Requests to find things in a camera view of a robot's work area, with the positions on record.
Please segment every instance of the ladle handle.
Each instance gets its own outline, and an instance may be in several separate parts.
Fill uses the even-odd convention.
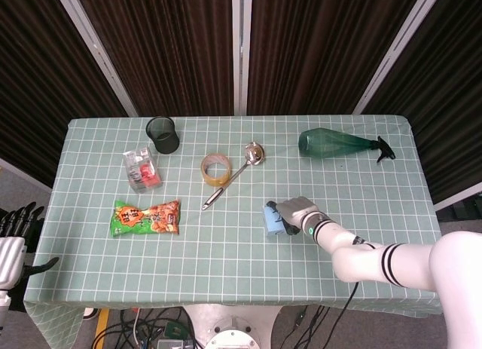
[[[211,207],[211,205],[216,202],[216,200],[219,198],[219,196],[221,196],[224,191],[226,191],[226,188],[232,183],[232,181],[234,181],[239,174],[241,174],[242,171],[244,171],[246,169],[246,167],[249,165],[249,162],[246,161],[243,166],[241,168],[238,169],[238,171],[233,174],[230,178],[229,181],[226,182],[225,185],[223,185],[222,187],[218,188],[216,190],[216,192],[214,192],[212,194],[212,196],[210,198],[207,199],[207,201],[204,203],[203,207],[201,207],[201,210],[204,211],[204,210],[207,210],[208,208]]]

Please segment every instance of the brown curtain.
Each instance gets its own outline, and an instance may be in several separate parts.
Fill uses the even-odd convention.
[[[412,125],[434,203],[482,182],[482,0],[438,0],[365,114]]]
[[[126,113],[59,0],[0,0],[0,157],[52,186],[67,124]]]
[[[253,0],[248,113],[352,113],[415,1]]]
[[[140,115],[232,115],[231,0],[81,0]]]

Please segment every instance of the tape roll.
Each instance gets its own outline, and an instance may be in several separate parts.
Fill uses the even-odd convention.
[[[208,167],[215,163],[220,163],[226,167],[226,173],[221,177],[211,177],[207,173]],[[225,155],[220,155],[218,153],[207,155],[201,162],[201,173],[203,174],[204,182],[206,182],[208,185],[219,187],[220,185],[224,185],[227,181],[229,181],[229,178],[231,177],[231,163]]]

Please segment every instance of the gray floor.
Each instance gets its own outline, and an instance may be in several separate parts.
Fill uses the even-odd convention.
[[[48,204],[48,194],[43,191],[32,191],[32,187],[20,186],[22,194],[9,194],[5,192],[18,190],[15,177],[3,171],[0,173],[0,207],[14,210],[30,201],[39,204]],[[462,221],[441,223],[441,232],[446,234],[451,231],[476,231],[482,233],[482,221]],[[272,348],[279,349],[284,337],[293,328],[294,320],[302,307],[284,307],[277,317],[272,334]],[[310,306],[307,318],[283,348],[292,348],[299,335],[308,325],[311,316],[316,311],[316,306]],[[321,348],[328,336],[335,318],[340,313],[338,309],[331,309],[319,332],[312,340],[310,348]],[[117,311],[111,312],[111,320],[118,317]],[[74,349],[89,348],[92,344],[96,330],[96,320],[85,321],[82,324]],[[334,332],[328,348],[439,348],[447,346],[447,332],[442,315],[430,316],[425,319],[415,319],[394,314],[371,313],[364,311],[347,311]],[[35,324],[28,315],[10,312],[2,336],[0,349],[11,348],[37,348],[48,349],[47,342],[41,336]]]

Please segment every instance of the table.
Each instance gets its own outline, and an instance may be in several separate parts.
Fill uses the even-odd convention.
[[[341,308],[352,284],[334,277],[330,256],[313,240],[267,237],[269,201],[300,195],[369,241],[434,243],[435,211],[407,120],[392,115],[311,115],[173,118],[181,140],[157,154],[145,134],[149,118],[92,118],[69,124],[35,264],[59,256],[30,278],[26,309],[52,348],[75,341],[85,307],[152,308],[198,303],[304,305]],[[323,161],[300,158],[297,138],[327,127],[376,139],[397,158],[377,164],[366,151]],[[208,154],[227,155],[234,169],[243,147],[259,142],[266,161],[249,167],[207,211],[215,190],[203,182]],[[163,180],[137,195],[128,186],[122,153],[149,145]],[[114,200],[137,207],[181,201],[180,235],[111,237]],[[410,316],[441,312],[433,292],[363,282],[349,308]]]

